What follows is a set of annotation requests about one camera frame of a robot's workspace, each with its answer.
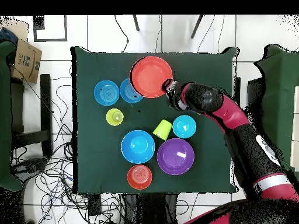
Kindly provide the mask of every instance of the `white tile floor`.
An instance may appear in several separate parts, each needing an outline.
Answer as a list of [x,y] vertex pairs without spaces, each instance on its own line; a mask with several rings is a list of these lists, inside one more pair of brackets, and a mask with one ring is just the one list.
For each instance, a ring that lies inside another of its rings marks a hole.
[[[215,17],[214,15],[206,15],[201,21],[194,39],[191,39],[190,36],[198,15],[163,15],[163,52],[196,53],[199,50],[201,53],[217,53],[218,51],[222,52],[227,47],[239,47],[237,76],[241,77],[241,107],[244,108],[247,105],[246,87],[248,81],[261,76],[253,62],[263,57],[263,49],[267,44],[280,44],[291,51],[299,48],[298,21],[295,16],[283,15],[225,15],[222,28],[223,17],[223,15],[215,15]],[[56,90],[62,85],[71,84],[69,79],[69,68],[71,66],[70,47],[81,46],[93,52],[119,53],[126,45],[126,38],[117,26],[114,16],[67,16],[67,42],[48,41],[38,43],[35,43],[33,39],[32,16],[15,16],[15,18],[29,24],[28,42],[43,52],[40,73],[50,74],[53,79],[67,78],[51,81],[52,100],[62,110],[62,115],[67,108],[57,97]],[[159,15],[137,15],[137,19],[140,27],[139,32],[135,30],[131,15],[117,16],[120,26],[130,41],[126,52],[154,52],[157,34],[160,30]],[[45,30],[37,31],[38,39],[64,38],[63,16],[45,16],[45,27]],[[157,52],[161,52],[161,34],[157,42]],[[39,82],[36,85],[32,83],[30,85],[39,94]],[[64,123],[72,130],[71,87],[60,87],[58,95],[66,102],[69,108],[64,118]],[[40,116],[36,113],[40,112],[40,102],[27,85],[25,85],[23,101],[25,131],[39,130]],[[55,118],[59,121],[60,112],[54,104],[53,111]],[[55,119],[53,119],[52,131],[54,140],[58,130],[59,127]],[[70,140],[69,135],[63,135],[63,138],[65,141]],[[54,148],[62,143],[62,135],[59,135],[54,143]],[[23,156],[25,159],[42,156],[40,144],[29,145],[27,148],[28,151]],[[20,155],[23,150],[23,148],[18,149],[17,155]],[[57,152],[54,157],[56,160],[63,157],[62,150]],[[68,166],[68,172],[72,174],[72,166]],[[33,219],[37,223],[43,217],[40,203],[45,193],[36,186],[34,180],[35,178],[31,179],[26,187],[25,216],[26,219]],[[37,185],[42,190],[49,192],[41,180],[42,178],[40,177],[36,178]],[[48,183],[54,181],[53,178],[49,177],[46,177],[46,180]],[[191,205],[188,207],[184,201],[178,201],[177,219],[179,224],[190,219],[193,204],[195,206],[192,218],[231,200],[245,198],[242,189],[232,195],[199,194],[195,202],[196,195],[197,193],[181,193],[179,195],[178,200],[185,200]],[[46,204],[44,211],[47,210],[47,205],[49,205],[47,201],[48,199],[44,197],[43,204]],[[42,224],[58,223],[66,208],[59,204],[59,200],[56,203],[58,205],[49,212],[49,215],[54,215],[55,217],[47,216],[49,220],[44,220]],[[100,216],[97,218],[97,221],[99,219],[105,220],[105,217]],[[116,221],[119,219],[117,212],[115,212],[113,219]],[[59,224],[87,224],[87,222],[82,219],[77,209],[69,209],[65,214],[65,219],[62,218]]]

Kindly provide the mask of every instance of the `plastic bowl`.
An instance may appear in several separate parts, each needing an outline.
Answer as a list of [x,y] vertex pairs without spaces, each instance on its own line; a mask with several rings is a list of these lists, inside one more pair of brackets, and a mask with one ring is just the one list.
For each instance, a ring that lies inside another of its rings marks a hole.
[[163,83],[173,78],[169,64],[162,58],[147,56],[139,59],[130,71],[130,83],[139,94],[156,98],[165,94]]
[[129,78],[124,80],[120,85],[120,96],[127,103],[137,103],[142,100],[142,96],[138,94],[131,86]]
[[147,166],[138,164],[128,171],[127,180],[132,188],[143,190],[151,184],[152,172]]
[[93,90],[96,101],[103,106],[111,106],[119,99],[119,87],[110,81],[100,81]]
[[178,116],[172,124],[172,130],[179,138],[190,138],[196,131],[195,120],[188,115]]
[[145,131],[131,131],[121,142],[121,152],[128,162],[145,163],[154,155],[155,142],[151,135]]
[[164,142],[157,153],[159,167],[170,175],[187,172],[194,162],[194,151],[191,145],[180,138]]

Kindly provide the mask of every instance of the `orange plate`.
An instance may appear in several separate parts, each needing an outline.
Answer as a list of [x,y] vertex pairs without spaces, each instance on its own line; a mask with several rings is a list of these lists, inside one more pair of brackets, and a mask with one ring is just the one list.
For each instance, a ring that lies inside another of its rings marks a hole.
[[148,56],[139,59],[131,68],[130,83],[137,93],[146,98],[164,95],[162,84],[172,78],[169,64],[162,58]]
[[147,188],[152,182],[152,172],[144,165],[138,164],[128,171],[128,183],[136,190]]

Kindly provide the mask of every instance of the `yellow-green cup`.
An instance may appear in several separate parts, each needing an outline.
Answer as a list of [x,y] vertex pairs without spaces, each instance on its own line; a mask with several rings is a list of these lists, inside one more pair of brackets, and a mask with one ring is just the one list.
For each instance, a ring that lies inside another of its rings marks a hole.
[[171,131],[171,127],[172,124],[170,122],[168,122],[167,120],[162,120],[160,124],[156,127],[156,129],[153,131],[153,134],[166,141]]
[[106,120],[108,124],[117,126],[123,122],[124,114],[116,108],[110,109],[106,114]]

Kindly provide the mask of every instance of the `lime green cup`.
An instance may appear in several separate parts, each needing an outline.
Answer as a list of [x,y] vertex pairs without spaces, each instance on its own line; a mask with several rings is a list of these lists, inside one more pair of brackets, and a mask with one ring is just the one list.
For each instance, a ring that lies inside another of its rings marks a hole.
[[171,127],[172,124],[170,122],[168,122],[167,120],[162,120],[160,124],[156,127],[156,129],[153,131],[153,134],[166,141],[171,131]]

